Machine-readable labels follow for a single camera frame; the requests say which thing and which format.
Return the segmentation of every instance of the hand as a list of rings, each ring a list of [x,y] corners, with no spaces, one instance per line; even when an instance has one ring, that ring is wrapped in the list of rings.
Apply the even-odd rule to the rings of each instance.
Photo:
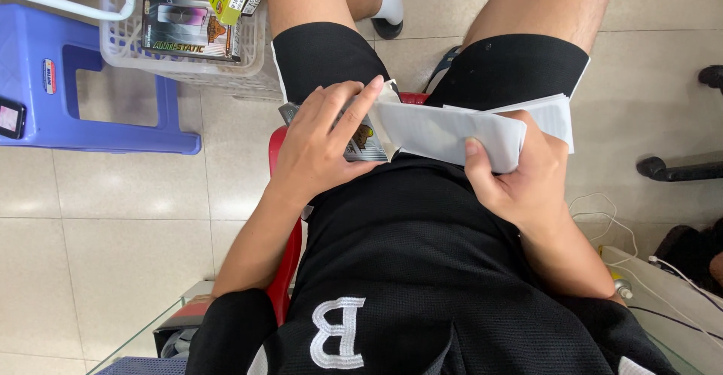
[[[464,172],[487,209],[516,225],[528,238],[549,238],[570,217],[564,198],[567,144],[543,133],[528,111],[499,115],[527,124],[517,170],[493,176],[483,145],[467,138]]]
[[[368,173],[384,162],[347,162],[343,157],[352,135],[384,85],[381,75],[366,88],[347,81],[317,88],[304,101],[288,127],[268,189],[295,206],[305,206],[321,192]],[[358,94],[336,126],[348,100]]]

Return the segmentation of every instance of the foot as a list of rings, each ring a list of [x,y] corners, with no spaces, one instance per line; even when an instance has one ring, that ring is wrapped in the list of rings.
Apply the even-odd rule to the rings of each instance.
[[[402,0],[382,0],[382,7],[372,17],[372,24],[384,39],[398,37],[404,27]]]
[[[442,60],[439,62],[437,67],[435,67],[435,71],[433,71],[432,75],[429,76],[427,87],[424,87],[423,93],[431,94],[435,90],[437,84],[439,84],[439,80],[442,80],[442,77],[447,74],[447,70],[449,70],[452,65],[452,60],[459,55],[459,49],[461,47],[462,46],[460,45],[451,48],[450,51],[442,57]]]

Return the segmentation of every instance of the fingernail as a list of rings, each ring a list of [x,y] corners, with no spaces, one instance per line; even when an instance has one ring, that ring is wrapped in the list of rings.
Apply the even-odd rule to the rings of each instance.
[[[372,88],[379,88],[382,84],[384,84],[384,77],[382,75],[374,77],[374,79],[369,82],[369,86]]]
[[[477,147],[477,140],[469,137],[464,140],[464,153],[466,156],[470,157],[472,155],[476,155],[479,151],[479,148]]]

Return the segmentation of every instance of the black shirt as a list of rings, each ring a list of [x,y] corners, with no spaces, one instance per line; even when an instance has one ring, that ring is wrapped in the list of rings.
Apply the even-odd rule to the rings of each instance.
[[[676,373],[627,308],[548,295],[457,166],[403,154],[312,205],[286,323],[261,290],[218,298],[188,375]]]

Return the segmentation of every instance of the spray can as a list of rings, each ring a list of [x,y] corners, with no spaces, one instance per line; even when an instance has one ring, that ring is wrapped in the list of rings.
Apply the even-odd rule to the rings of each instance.
[[[611,271],[612,281],[615,283],[615,292],[623,299],[630,299],[633,297],[633,285],[629,280]]]

